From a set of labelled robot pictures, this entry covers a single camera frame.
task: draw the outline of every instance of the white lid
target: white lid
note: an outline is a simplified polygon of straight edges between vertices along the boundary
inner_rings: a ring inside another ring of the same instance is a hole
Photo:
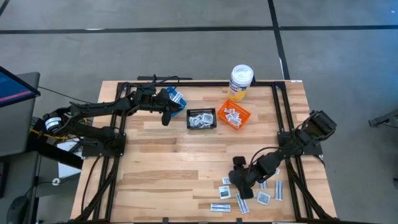
[[[253,69],[247,65],[235,66],[231,74],[233,81],[240,85],[250,84],[253,79],[253,75]]]

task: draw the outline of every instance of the wooden tabletop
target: wooden tabletop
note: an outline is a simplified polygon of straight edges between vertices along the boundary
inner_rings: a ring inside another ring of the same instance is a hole
[[[99,102],[113,101],[118,81],[102,84]],[[301,82],[286,82],[294,124],[298,125],[308,116],[309,108]],[[228,87],[178,87],[187,101],[186,109],[218,108],[227,100]],[[281,93],[279,99],[283,105]],[[244,222],[293,221],[294,211],[290,196],[285,163],[281,172],[268,180],[268,189],[263,192],[272,196],[265,206],[252,198],[246,200],[249,213],[241,214],[235,194],[237,189],[230,185],[232,198],[221,200],[218,187],[221,179],[233,168],[234,156],[252,155],[266,146],[278,146],[276,133],[278,125],[271,88],[250,87],[240,106],[252,114],[240,130],[235,130],[217,120],[217,128],[188,130],[186,112],[172,118],[168,126],[162,126],[161,114],[138,111],[127,118],[125,132],[127,145],[120,160],[116,191],[113,202],[112,222],[161,222],[169,217],[171,222]],[[94,126],[109,126],[110,116],[94,119]],[[88,173],[95,158],[84,161],[71,218],[80,214],[81,199]],[[302,156],[303,168],[309,191],[317,202],[331,216],[336,215],[325,169],[313,156]],[[85,206],[97,191],[101,173],[102,158],[91,177]],[[275,181],[283,180],[283,201],[274,199]],[[260,191],[259,184],[253,187]],[[301,214],[305,217],[302,195],[297,189]],[[107,192],[101,204],[104,205]],[[230,203],[231,212],[211,212],[210,203]]]

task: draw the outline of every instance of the orange plastic tray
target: orange plastic tray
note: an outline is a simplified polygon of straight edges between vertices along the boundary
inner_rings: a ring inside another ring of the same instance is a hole
[[[226,119],[225,116],[227,115],[227,113],[224,112],[225,108],[227,108],[227,109],[234,108],[235,111],[237,111],[239,113],[239,118],[242,119],[242,124],[239,127],[233,125]],[[217,114],[218,114],[218,118],[220,120],[229,124],[234,129],[241,129],[244,126],[244,124],[248,121],[248,119],[250,118],[250,115],[251,115],[251,113],[249,113],[247,110],[243,109],[241,106],[234,103],[232,100],[225,101],[224,105],[218,110]]]

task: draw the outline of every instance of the computer screen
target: computer screen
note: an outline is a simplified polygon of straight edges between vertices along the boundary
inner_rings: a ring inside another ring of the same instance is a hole
[[[0,67],[0,107],[33,98],[37,93],[37,90]]]

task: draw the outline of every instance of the plastic jar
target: plastic jar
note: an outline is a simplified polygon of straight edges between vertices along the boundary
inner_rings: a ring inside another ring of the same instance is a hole
[[[247,65],[237,65],[231,73],[228,96],[233,101],[241,101],[248,92],[254,72]]]

